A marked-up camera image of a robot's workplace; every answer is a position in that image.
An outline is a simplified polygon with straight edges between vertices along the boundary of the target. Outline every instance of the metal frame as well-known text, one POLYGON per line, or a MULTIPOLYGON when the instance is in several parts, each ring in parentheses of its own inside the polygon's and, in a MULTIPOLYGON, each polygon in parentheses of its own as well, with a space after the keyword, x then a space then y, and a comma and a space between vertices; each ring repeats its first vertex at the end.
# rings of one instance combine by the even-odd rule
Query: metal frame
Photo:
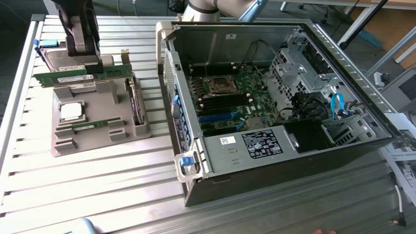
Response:
POLYGON ((386 53, 386 55, 381 58, 377 64, 371 67, 371 69, 366 72, 366 77, 371 78, 373 74, 378 71, 381 66, 387 62, 387 60, 398 53, 398 51, 406 46, 406 44, 416 37, 416 26, 407 33, 403 39, 398 42, 398 44, 393 47, 393 49, 386 53))

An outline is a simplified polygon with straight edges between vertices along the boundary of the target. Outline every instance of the green motherboard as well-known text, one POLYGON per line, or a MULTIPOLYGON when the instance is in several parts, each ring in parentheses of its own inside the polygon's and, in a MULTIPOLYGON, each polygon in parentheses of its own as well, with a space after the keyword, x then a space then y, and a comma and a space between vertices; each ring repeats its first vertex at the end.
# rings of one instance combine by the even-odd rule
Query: green motherboard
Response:
POLYGON ((243 66, 235 75, 189 79, 205 136, 270 127, 277 122, 274 101, 254 66, 243 66), (205 105, 206 100, 217 99, 215 105, 205 105))

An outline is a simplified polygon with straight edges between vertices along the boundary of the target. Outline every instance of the slotted metal surface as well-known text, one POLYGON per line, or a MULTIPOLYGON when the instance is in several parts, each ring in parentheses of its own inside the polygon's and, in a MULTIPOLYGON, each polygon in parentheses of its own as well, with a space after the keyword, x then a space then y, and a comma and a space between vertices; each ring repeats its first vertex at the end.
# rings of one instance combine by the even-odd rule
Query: slotted metal surface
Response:
MULTIPOLYGON (((53 90, 33 78, 47 68, 27 50, 11 97, 18 102, 7 110, 13 120, 2 127, 0 233, 67 233, 81 217, 101 233, 313 234, 318 228, 341 234, 415 233, 416 209, 409 201, 409 227, 390 224, 398 198, 378 153, 325 174, 185 207, 157 76, 155 24, 162 20, 175 18, 99 17, 102 53, 122 63, 121 49, 131 51, 151 139, 53 157, 53 90)), ((65 39, 58 17, 37 24, 34 38, 65 39)))
POLYGON ((403 91, 410 100, 416 98, 416 75, 399 86, 399 89, 403 91))

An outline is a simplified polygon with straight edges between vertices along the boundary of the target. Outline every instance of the ram module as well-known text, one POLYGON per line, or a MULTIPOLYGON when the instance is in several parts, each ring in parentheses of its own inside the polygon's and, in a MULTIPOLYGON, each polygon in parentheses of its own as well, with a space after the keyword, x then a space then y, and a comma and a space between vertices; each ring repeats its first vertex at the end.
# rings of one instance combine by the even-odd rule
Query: ram module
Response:
POLYGON ((34 75, 43 87, 55 87, 107 79, 130 78, 131 64, 105 67, 103 73, 89 74, 86 69, 34 75))

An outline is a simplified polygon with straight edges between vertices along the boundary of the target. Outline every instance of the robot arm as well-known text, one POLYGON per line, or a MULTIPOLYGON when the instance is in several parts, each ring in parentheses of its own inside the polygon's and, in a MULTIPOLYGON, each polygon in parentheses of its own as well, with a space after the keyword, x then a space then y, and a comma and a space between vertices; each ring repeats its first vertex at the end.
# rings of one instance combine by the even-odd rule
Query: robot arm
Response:
POLYGON ((253 22, 269 0, 190 0, 183 21, 221 21, 219 11, 237 17, 239 21, 253 22))
POLYGON ((53 0, 67 33, 69 55, 99 55, 99 27, 93 0, 53 0))

